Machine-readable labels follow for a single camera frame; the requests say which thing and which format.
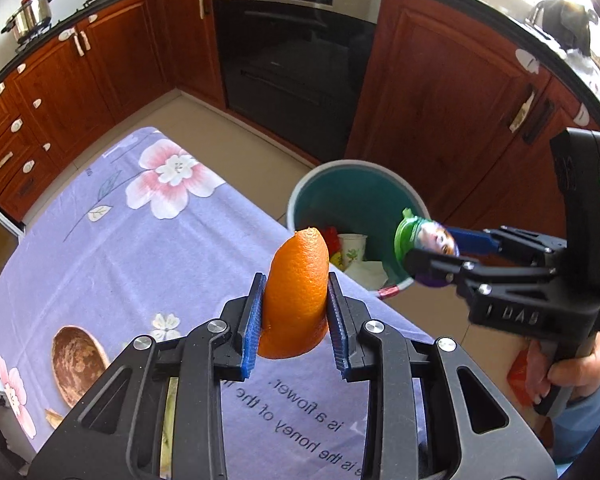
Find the leaf print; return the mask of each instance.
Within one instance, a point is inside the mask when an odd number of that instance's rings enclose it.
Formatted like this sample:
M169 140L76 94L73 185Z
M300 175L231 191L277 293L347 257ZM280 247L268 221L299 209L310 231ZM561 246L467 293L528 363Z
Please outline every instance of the leaf print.
M102 186L100 186L100 189L98 190L98 200L102 200L109 193L111 193L111 190L113 190L113 187L116 185L116 180L120 176L120 173L122 173L122 170L118 170L116 173L114 173L107 180L104 181L104 183L102 184Z
M87 213L87 218L92 222L97 222L104 215L106 215L111 210L110 205L99 205L94 207L91 211Z

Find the trash bin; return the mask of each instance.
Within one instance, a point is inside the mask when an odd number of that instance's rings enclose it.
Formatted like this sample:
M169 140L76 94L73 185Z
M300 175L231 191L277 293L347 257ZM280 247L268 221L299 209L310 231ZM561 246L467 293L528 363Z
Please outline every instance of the trash bin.
M286 226L292 232L334 226L339 233L366 235L365 260L382 262L389 278L372 293L388 298L413 283L394 255L395 230L407 207L430 218L413 187L393 171L362 160L336 160L298 182L286 209Z

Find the paper cup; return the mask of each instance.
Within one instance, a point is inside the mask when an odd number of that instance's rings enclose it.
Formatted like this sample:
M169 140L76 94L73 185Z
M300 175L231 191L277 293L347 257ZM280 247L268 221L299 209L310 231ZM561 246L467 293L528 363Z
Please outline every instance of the paper cup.
M344 268L349 267L352 262L361 262L365 255L366 235L341 234L338 238Z

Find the oven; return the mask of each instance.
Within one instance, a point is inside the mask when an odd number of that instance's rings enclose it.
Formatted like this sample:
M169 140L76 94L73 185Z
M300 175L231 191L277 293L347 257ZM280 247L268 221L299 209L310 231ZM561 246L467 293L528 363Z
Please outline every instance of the oven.
M381 0L214 0L228 107L321 162L344 156Z

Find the kettle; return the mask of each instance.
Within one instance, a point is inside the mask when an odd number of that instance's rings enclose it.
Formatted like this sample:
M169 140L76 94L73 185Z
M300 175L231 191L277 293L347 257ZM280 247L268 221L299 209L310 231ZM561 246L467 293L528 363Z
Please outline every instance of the kettle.
M553 37L563 50L577 48L583 56L591 56L589 22L598 24L594 10L565 0L543 0L532 9L529 22Z

